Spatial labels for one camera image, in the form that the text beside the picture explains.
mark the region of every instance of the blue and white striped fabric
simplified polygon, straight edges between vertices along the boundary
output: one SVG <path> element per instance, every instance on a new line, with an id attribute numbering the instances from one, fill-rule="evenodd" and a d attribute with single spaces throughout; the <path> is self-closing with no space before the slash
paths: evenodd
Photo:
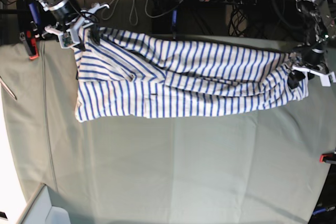
<path id="1" fill-rule="evenodd" d="M 265 110 L 308 96 L 308 79 L 287 85 L 288 54 L 201 41 L 166 41 L 104 28 L 101 45 L 81 31 L 75 51 L 84 122 L 102 116 L 222 116 Z"/>

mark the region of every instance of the white wall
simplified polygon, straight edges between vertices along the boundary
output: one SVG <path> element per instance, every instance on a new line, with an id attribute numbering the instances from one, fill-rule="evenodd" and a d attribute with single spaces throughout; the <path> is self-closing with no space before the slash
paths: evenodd
<path id="1" fill-rule="evenodd" d="M 26 200 L 15 171 L 9 146 L 0 89 L 0 211 L 6 213 L 8 221 L 0 219 L 0 224 L 16 223 L 26 207 Z"/>

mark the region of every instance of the robotic hand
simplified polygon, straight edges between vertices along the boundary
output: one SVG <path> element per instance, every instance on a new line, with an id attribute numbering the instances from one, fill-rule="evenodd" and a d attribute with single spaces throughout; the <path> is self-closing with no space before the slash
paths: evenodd
<path id="1" fill-rule="evenodd" d="M 44 11 L 50 11 L 56 19 L 55 25 L 45 27 L 46 33 L 57 35 L 62 48 L 85 47 L 79 38 L 80 28 L 93 26 L 91 32 L 96 44 L 99 44 L 98 23 L 99 19 L 95 13 L 102 8 L 109 8 L 109 5 L 98 3 L 93 4 L 89 10 L 82 10 L 77 0 L 37 0 L 41 3 Z"/>
<path id="2" fill-rule="evenodd" d="M 329 39 L 336 37 L 336 27 L 331 16 L 327 0 L 295 0 L 297 10 L 300 12 L 303 25 L 288 23 L 280 13 L 275 0 L 272 0 L 274 9 L 280 19 L 291 29 L 302 29 L 306 31 L 306 39 L 301 47 L 295 49 L 297 59 L 290 63 L 290 74 L 288 83 L 291 88 L 296 88 L 299 81 L 306 76 L 313 75 L 321 78 L 323 86 L 329 87 L 336 82 L 335 73 L 328 68 L 324 53 Z"/>

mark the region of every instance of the striped shirt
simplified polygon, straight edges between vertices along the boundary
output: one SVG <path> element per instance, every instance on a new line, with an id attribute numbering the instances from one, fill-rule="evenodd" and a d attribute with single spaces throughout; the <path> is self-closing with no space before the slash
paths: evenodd
<path id="1" fill-rule="evenodd" d="M 289 54 L 201 41 L 167 41 L 101 29 L 100 45 L 80 32 L 75 51 L 84 122 L 102 116 L 223 116 L 266 110 L 308 96 L 308 79 L 287 85 Z"/>

